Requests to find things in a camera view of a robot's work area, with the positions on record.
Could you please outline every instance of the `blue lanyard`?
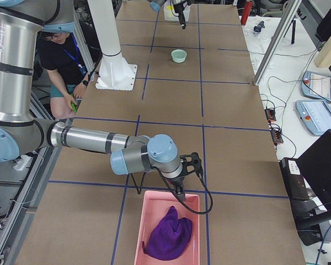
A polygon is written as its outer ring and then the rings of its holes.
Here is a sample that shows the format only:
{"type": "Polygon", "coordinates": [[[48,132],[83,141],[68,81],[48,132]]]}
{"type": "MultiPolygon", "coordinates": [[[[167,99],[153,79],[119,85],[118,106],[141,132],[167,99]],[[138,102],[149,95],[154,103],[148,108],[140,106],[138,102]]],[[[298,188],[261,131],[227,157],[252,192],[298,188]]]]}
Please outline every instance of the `blue lanyard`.
{"type": "Polygon", "coordinates": [[[72,56],[67,50],[65,50],[65,49],[63,49],[63,50],[77,64],[77,66],[79,68],[82,68],[82,65],[78,62],[78,52],[79,52],[79,49],[78,49],[78,46],[77,46],[75,37],[73,36],[72,33],[71,33],[71,37],[72,37],[72,40],[73,40],[73,44],[75,46],[76,57],[72,56]]]}

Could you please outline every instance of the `purple towel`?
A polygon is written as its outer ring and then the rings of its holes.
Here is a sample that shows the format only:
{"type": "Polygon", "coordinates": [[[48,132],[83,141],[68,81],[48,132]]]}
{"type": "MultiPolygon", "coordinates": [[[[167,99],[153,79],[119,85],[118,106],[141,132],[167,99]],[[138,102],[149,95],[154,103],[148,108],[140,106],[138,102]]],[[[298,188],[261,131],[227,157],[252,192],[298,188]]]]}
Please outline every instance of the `purple towel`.
{"type": "Polygon", "coordinates": [[[154,228],[148,240],[145,254],[161,261],[178,258],[186,249],[193,231],[193,223],[188,218],[178,219],[178,212],[171,206],[154,228]]]}

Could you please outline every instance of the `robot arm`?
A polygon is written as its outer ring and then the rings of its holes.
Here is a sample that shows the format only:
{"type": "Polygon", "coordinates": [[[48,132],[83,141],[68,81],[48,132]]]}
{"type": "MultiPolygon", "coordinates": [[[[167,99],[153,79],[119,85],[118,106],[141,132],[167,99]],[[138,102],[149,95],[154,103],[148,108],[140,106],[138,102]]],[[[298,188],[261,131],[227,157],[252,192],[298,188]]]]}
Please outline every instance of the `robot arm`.
{"type": "Polygon", "coordinates": [[[117,175],[157,170],[163,180],[173,185],[172,192],[181,202],[185,201],[184,177],[195,172],[202,179],[199,155],[179,156],[176,144],[165,134],[135,137],[65,126],[61,122],[53,123],[49,131],[52,146],[111,154],[110,165],[117,175]]]}
{"type": "Polygon", "coordinates": [[[72,0],[0,0],[0,162],[46,146],[109,153],[114,173],[155,169],[174,186],[171,191],[178,200],[184,201],[183,179],[195,172],[202,181],[201,159],[196,153],[179,156],[169,136],[134,137],[80,129],[29,114],[37,33],[72,32],[73,21],[72,0]]]}
{"type": "MultiPolygon", "coordinates": [[[[151,8],[158,12],[161,8],[162,5],[164,5],[164,3],[167,0],[149,0],[150,1],[150,6],[151,8]]],[[[191,1],[190,0],[168,0],[171,2],[171,4],[173,5],[174,8],[174,12],[176,14],[178,14],[178,19],[179,19],[179,24],[181,25],[181,27],[183,29],[186,28],[186,23],[185,23],[185,17],[184,17],[184,9],[186,6],[191,5],[191,1]]]]}

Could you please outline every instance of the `red bottle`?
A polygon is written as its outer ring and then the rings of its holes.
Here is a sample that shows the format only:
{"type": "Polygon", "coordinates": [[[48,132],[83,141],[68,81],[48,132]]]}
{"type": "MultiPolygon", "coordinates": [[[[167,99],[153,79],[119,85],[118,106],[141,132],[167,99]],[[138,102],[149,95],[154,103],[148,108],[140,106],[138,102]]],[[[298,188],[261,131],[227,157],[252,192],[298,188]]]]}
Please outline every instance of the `red bottle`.
{"type": "Polygon", "coordinates": [[[252,10],[253,2],[251,0],[247,0],[245,2],[244,11],[242,14],[241,24],[244,26],[247,23],[248,16],[250,11],[252,10]]]}

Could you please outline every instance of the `glasses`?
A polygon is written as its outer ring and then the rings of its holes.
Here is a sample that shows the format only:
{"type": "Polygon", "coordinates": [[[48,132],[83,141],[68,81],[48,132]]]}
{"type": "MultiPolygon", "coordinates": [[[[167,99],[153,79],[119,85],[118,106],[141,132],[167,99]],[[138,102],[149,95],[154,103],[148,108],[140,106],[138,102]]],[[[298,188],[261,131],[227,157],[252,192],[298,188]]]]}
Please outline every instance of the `glasses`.
{"type": "Polygon", "coordinates": [[[54,39],[54,38],[60,38],[61,35],[62,35],[62,33],[55,33],[54,35],[44,37],[43,39],[44,39],[44,40],[52,40],[52,39],[54,39]]]}

